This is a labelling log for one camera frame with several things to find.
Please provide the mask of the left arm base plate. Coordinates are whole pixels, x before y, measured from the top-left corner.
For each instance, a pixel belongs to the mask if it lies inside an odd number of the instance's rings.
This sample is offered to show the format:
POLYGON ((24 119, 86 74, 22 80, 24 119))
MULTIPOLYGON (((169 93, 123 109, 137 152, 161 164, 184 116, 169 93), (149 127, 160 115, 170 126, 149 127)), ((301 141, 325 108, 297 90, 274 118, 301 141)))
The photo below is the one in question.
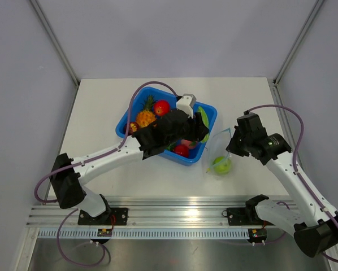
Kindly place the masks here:
POLYGON ((90 216, 85 211, 80 211, 78 224, 83 226, 126 226, 128 220, 128 208, 111 207, 110 214, 103 213, 97 217, 90 216))

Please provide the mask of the green apple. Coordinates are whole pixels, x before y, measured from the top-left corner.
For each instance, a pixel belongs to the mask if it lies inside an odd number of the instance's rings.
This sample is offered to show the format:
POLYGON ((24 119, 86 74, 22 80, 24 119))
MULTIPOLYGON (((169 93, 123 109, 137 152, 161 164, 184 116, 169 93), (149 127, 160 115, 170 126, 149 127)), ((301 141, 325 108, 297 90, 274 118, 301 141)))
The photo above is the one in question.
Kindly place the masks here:
POLYGON ((227 174, 230 172, 232 167, 232 162, 229 157, 218 156, 213 161, 213 169, 217 174, 227 174))

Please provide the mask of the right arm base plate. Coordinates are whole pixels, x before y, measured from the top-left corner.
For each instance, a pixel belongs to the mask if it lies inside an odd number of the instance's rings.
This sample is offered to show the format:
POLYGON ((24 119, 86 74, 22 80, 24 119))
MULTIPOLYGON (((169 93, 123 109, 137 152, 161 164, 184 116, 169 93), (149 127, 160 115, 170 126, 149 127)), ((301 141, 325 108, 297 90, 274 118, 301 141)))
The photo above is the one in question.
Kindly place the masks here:
POLYGON ((269 197, 261 194, 250 198, 245 202, 244 207, 228 207, 221 212, 221 215, 228 220, 229 226, 273 226, 272 223, 261 220, 255 210, 255 207, 269 197))

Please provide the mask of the clear zip top bag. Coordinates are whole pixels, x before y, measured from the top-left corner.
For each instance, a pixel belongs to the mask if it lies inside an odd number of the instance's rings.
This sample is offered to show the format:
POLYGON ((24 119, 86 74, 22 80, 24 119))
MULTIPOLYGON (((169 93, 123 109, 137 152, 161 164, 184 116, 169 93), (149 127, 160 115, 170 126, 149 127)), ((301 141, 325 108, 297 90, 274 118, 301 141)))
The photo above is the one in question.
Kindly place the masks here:
POLYGON ((232 139, 231 129, 227 128, 211 136, 208 145, 208 166, 206 173, 214 176, 223 176, 227 174, 217 174, 213 169, 213 161, 218 156, 226 156, 231 160, 231 153, 227 151, 227 146, 232 139))

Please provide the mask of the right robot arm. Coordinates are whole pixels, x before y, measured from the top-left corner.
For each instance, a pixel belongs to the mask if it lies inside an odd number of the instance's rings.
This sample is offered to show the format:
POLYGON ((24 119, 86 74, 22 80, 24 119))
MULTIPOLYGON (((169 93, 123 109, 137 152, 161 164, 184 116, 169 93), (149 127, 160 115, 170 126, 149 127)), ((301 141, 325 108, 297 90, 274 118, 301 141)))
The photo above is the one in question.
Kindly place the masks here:
POLYGON ((318 191, 293 159, 293 151, 278 133, 269 135, 255 113, 237 118, 226 150, 259 160, 283 185, 299 212, 281 209, 259 195, 246 202, 245 218, 252 224, 270 222, 291 235, 300 250, 315 257, 338 244, 338 210, 318 191))

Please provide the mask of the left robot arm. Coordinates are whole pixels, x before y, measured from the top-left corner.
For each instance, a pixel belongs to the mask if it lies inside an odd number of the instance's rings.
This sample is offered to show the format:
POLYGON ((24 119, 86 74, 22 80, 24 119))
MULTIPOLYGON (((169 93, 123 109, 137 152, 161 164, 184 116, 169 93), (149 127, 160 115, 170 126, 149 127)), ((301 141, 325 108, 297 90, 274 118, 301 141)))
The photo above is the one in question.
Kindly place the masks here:
POLYGON ((50 182, 61 209, 78 208, 98 225, 108 222, 111 208, 101 194, 85 186, 96 177, 125 164, 139 162, 159 155, 181 139, 201 141, 209 129, 199 112, 190 117, 174 109, 147 127, 140 128, 120 145, 109 147, 86 157, 57 156, 50 182))

